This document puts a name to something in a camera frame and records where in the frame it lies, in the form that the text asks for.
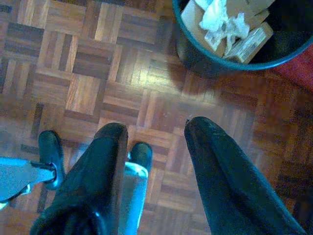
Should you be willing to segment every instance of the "wooden floor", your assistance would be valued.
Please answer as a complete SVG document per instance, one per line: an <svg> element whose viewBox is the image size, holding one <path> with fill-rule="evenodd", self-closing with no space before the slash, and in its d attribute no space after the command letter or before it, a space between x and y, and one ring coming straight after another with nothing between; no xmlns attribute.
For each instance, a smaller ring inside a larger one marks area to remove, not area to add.
<svg viewBox="0 0 313 235"><path fill-rule="evenodd" d="M100 127L125 123L129 148L154 150L139 234L210 234L183 137L187 119L206 116L292 211L312 184L312 93L271 70L204 79L185 69L171 0L67 2L0 0L2 156L37 161L38 134L53 129L68 172ZM41 184L18 197L0 234L27 234L53 197Z"/></svg>

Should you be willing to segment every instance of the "foot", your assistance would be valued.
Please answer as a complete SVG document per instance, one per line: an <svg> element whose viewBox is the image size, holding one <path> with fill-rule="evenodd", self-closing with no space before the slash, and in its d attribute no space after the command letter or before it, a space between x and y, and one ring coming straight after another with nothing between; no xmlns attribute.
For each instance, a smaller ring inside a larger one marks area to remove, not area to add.
<svg viewBox="0 0 313 235"><path fill-rule="evenodd" d="M53 131L43 131L38 138L40 162L51 164L56 169L56 177L45 183L49 190L56 190L62 183L65 172L63 166L63 150L59 136Z"/></svg>
<svg viewBox="0 0 313 235"><path fill-rule="evenodd" d="M130 162L143 166L150 173L152 168L152 154L150 145L143 142L136 143L131 151Z"/></svg>

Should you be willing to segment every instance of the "person's leg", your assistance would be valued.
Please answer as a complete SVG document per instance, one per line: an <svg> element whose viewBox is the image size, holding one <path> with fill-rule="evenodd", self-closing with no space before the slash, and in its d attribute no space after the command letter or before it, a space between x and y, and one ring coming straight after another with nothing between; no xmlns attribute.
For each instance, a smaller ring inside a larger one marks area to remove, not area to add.
<svg viewBox="0 0 313 235"><path fill-rule="evenodd" d="M222 128L196 117L185 137L212 234L305 234Z"/></svg>
<svg viewBox="0 0 313 235"><path fill-rule="evenodd" d="M152 167L152 149L146 143L137 143L131 159L125 163L122 205L118 234L135 235L142 215L148 176Z"/></svg>
<svg viewBox="0 0 313 235"><path fill-rule="evenodd" d="M126 126L101 128L31 234L117 234L126 147Z"/></svg>

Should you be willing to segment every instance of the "light blue trousers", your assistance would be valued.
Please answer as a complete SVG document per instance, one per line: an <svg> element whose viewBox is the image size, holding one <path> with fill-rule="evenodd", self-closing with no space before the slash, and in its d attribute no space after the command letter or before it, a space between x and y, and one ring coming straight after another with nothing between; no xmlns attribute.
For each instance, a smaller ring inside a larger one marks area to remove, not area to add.
<svg viewBox="0 0 313 235"><path fill-rule="evenodd" d="M135 163L125 163L119 235L137 233L146 197L148 176L146 168Z"/></svg>

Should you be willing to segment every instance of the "trash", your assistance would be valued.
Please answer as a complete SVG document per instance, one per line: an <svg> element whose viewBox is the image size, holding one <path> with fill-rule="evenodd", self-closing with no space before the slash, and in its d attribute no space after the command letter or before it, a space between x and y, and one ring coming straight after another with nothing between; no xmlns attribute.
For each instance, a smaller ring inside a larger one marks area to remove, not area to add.
<svg viewBox="0 0 313 235"><path fill-rule="evenodd" d="M273 30L264 22L259 28L252 30L244 40L238 41L223 58L247 64L272 35Z"/></svg>
<svg viewBox="0 0 313 235"><path fill-rule="evenodd" d="M210 46L210 44L204 39L207 32L199 26L203 14L204 10L197 5L194 0L190 0L181 14L181 19L188 31L204 48L217 56L222 57L226 48L226 39L222 39L219 44L217 44L217 47L215 46L213 48Z"/></svg>

